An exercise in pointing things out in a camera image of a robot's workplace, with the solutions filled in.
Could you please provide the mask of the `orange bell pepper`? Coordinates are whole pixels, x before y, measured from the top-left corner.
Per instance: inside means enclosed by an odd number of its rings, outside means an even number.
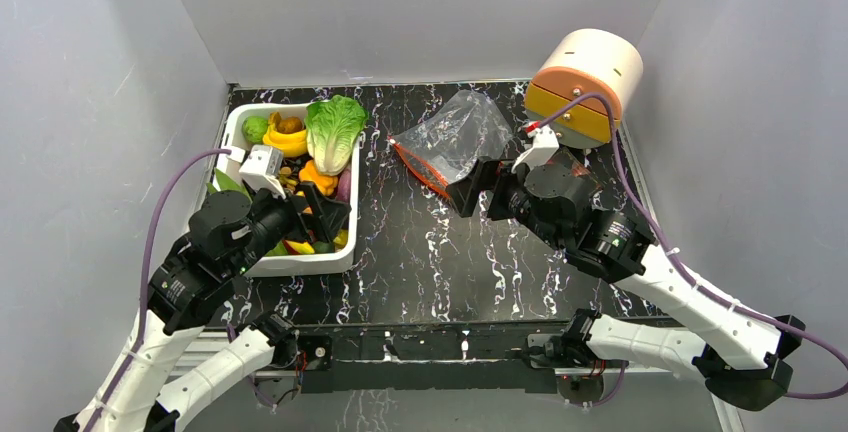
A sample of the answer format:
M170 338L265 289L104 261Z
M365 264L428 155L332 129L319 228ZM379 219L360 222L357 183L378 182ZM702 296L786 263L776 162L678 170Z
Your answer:
M325 175L321 173L315 166L314 160L309 160L300 169L298 173L300 182L313 183L318 191L327 197L330 197L336 191L339 179L335 175Z

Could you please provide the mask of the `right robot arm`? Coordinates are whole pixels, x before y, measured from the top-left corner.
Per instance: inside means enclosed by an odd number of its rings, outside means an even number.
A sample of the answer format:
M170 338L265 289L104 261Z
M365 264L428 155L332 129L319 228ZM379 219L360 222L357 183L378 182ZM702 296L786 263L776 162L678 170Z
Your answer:
M518 222L578 271L648 300L677 322L676 328L658 328L581 309L562 334L528 338L531 364L553 369L617 360L660 368L701 381L714 396L747 411L787 394L793 370L786 357L800 344L787 332L792 318L765 323L730 299L711 300L702 281L686 281L673 268L643 220L593 207L591 178L559 163L531 168L481 158L447 188L464 217L485 191L491 193L489 219Z

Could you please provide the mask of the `clear zip top bag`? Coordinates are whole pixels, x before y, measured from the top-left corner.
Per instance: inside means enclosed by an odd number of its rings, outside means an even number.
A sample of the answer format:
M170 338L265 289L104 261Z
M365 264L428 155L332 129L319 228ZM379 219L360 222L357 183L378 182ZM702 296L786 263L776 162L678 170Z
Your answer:
M492 99L461 90L431 118L391 136L389 142L416 178L447 197L447 186L466 177L477 158L500 157L512 138Z

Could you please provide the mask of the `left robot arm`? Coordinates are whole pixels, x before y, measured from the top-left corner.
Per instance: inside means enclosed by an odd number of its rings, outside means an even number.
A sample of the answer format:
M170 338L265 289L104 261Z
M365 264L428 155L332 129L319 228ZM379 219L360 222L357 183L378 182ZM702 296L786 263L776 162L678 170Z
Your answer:
M285 240L330 241L351 207L305 182L294 193L212 193L145 283L135 328L102 386L58 431L182 431L200 411L252 373L301 367L300 333L268 312L212 358L168 379L188 346L234 293L234 281Z

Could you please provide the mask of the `green lettuce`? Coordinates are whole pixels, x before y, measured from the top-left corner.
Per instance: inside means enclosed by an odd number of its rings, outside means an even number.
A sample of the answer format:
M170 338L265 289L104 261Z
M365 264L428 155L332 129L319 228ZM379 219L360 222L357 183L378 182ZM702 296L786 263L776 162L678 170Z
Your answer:
M339 175L353 154L368 112L358 101L340 95L312 102L306 110L307 152L316 170L323 175Z

